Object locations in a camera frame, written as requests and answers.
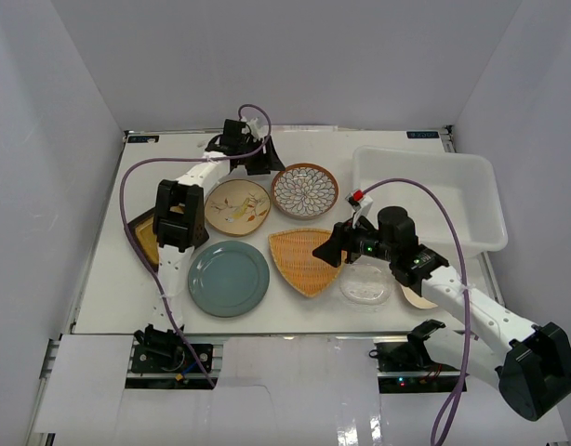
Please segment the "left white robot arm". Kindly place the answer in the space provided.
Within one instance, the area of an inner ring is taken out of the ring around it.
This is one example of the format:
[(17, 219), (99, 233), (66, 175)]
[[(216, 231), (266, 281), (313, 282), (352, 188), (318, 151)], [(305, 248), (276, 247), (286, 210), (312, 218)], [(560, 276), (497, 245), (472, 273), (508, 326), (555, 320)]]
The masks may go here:
[(182, 304), (193, 252), (209, 239), (205, 201), (212, 189), (242, 165), (250, 176), (285, 169), (269, 132), (259, 120), (226, 120), (222, 133), (207, 144), (203, 156), (182, 176), (159, 183), (153, 213), (157, 241), (157, 278), (164, 307), (157, 316), (183, 325)]

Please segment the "floral brown-rimmed round plate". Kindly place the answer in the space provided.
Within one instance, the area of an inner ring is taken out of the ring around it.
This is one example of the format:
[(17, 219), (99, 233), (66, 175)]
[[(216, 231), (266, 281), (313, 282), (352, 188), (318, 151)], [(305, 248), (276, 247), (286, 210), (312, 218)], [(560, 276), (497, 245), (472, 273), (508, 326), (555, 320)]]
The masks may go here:
[(271, 195), (275, 205), (286, 215), (313, 219), (335, 205), (339, 185), (335, 177), (320, 165), (292, 164), (275, 176)]

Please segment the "beige bird painted plate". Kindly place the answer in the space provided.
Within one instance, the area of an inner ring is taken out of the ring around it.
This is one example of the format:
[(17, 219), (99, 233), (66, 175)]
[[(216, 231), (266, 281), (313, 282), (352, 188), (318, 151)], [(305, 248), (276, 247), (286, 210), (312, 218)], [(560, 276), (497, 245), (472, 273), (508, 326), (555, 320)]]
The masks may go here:
[(268, 192), (259, 184), (234, 179), (219, 184), (206, 198), (206, 222), (225, 235), (242, 237), (256, 231), (272, 207)]

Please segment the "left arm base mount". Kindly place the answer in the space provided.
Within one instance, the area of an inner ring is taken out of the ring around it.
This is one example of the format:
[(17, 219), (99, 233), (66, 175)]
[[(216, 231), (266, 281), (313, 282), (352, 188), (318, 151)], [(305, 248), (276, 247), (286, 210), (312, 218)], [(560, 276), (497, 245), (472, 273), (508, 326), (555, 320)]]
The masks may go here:
[(151, 324), (134, 334), (133, 357), (130, 372), (133, 374), (189, 374), (212, 371), (214, 347), (212, 344), (191, 344), (189, 349), (172, 330), (159, 331)]

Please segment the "orange woven triangular basket plate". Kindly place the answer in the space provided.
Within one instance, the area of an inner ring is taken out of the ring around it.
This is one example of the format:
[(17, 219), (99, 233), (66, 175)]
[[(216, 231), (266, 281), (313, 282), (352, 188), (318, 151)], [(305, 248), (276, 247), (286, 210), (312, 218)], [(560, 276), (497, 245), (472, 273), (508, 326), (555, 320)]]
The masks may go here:
[(307, 298), (315, 298), (338, 278), (342, 267), (334, 268), (314, 257), (312, 251), (326, 242), (328, 230), (295, 229), (268, 236), (272, 259), (282, 277)]

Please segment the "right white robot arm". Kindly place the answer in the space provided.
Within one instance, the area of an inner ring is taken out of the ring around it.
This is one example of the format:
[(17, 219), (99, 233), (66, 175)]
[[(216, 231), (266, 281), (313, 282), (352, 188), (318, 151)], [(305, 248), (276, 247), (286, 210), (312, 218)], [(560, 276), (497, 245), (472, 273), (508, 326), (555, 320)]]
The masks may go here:
[(443, 322), (415, 327), (392, 359), (421, 371), (442, 363), (496, 388), (509, 407), (535, 422), (571, 394), (571, 347), (565, 331), (553, 322), (538, 325), (502, 307), (476, 288), (462, 284), (449, 262), (420, 243), (406, 210), (389, 206), (372, 225), (365, 216), (335, 224), (313, 256), (332, 267), (360, 256), (388, 262), (393, 278), (445, 310), (478, 336), (465, 354), (464, 334)]

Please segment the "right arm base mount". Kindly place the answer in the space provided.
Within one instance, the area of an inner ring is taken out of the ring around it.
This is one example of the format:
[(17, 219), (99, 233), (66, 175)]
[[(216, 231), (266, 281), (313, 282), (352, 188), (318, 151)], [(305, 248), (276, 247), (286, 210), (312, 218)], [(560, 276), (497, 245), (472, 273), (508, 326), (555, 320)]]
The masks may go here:
[(459, 371), (433, 362), (424, 347), (424, 341), (442, 328), (443, 322), (426, 320), (402, 341), (375, 344), (368, 356), (377, 361), (380, 394), (446, 393), (454, 388)]

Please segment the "clear glass plate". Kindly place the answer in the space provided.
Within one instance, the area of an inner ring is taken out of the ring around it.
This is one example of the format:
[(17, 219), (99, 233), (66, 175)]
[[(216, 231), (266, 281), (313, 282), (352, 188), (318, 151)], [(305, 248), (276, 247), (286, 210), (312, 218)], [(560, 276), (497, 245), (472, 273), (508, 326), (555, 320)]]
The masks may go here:
[(351, 303), (374, 307), (384, 304), (392, 294), (390, 274), (371, 264), (352, 264), (343, 267), (339, 289)]

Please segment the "brown square plate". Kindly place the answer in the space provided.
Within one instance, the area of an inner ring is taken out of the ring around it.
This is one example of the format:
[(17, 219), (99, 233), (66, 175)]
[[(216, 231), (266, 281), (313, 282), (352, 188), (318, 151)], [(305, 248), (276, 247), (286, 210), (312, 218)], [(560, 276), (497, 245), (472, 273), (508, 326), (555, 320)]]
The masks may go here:
[(154, 209), (151, 208), (128, 222), (128, 229), (137, 246), (137, 258), (146, 260), (149, 267), (159, 269), (158, 243), (153, 232)]

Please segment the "cream panda dish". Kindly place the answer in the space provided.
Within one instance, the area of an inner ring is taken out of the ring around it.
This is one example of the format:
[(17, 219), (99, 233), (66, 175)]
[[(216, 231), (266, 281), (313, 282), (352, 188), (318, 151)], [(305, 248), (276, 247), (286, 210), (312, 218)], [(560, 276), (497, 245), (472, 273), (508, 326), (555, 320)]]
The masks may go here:
[(437, 305), (429, 301), (428, 299), (419, 296), (413, 290), (408, 287), (401, 287), (402, 293), (407, 300), (407, 302), (415, 308), (418, 309), (433, 309), (436, 308)]

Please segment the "blue-grey round plate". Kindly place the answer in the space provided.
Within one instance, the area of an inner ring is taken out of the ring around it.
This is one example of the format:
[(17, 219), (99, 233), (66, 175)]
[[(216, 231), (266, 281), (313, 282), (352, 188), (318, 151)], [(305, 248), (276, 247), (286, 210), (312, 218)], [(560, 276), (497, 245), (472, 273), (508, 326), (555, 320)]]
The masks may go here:
[(269, 284), (264, 255), (254, 246), (236, 241), (207, 247), (192, 262), (187, 276), (193, 303), (218, 318), (247, 314), (260, 304)]

